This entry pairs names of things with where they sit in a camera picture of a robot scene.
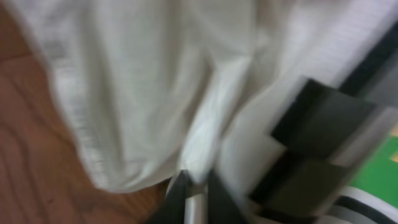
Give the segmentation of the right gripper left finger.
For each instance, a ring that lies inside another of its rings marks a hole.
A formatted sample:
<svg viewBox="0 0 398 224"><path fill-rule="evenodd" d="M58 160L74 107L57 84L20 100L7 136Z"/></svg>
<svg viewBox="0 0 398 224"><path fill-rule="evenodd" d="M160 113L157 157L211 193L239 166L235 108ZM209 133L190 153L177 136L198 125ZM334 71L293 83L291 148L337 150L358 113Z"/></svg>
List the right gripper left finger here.
<svg viewBox="0 0 398 224"><path fill-rule="evenodd" d="M190 176L186 170L182 170L161 206L147 219L146 224L184 224L185 201L191 185Z"/></svg>

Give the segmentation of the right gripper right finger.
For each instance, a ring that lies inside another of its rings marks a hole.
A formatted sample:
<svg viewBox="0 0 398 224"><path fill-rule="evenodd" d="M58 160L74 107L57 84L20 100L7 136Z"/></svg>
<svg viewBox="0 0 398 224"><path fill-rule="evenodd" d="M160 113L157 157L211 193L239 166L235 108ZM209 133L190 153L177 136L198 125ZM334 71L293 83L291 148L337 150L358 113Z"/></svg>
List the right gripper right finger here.
<svg viewBox="0 0 398 224"><path fill-rule="evenodd" d="M248 224L215 171L208 176L208 224Z"/></svg>

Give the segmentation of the white Mr Robot t-shirt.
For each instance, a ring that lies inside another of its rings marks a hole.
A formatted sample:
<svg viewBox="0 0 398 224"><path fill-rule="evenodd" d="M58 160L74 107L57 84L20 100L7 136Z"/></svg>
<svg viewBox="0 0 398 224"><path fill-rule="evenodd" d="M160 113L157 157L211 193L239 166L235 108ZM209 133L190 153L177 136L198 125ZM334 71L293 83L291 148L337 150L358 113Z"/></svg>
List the white Mr Robot t-shirt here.
<svg viewBox="0 0 398 224"><path fill-rule="evenodd" d="M7 1L96 188L213 170L249 223L396 223L350 182L397 123L397 1Z"/></svg>

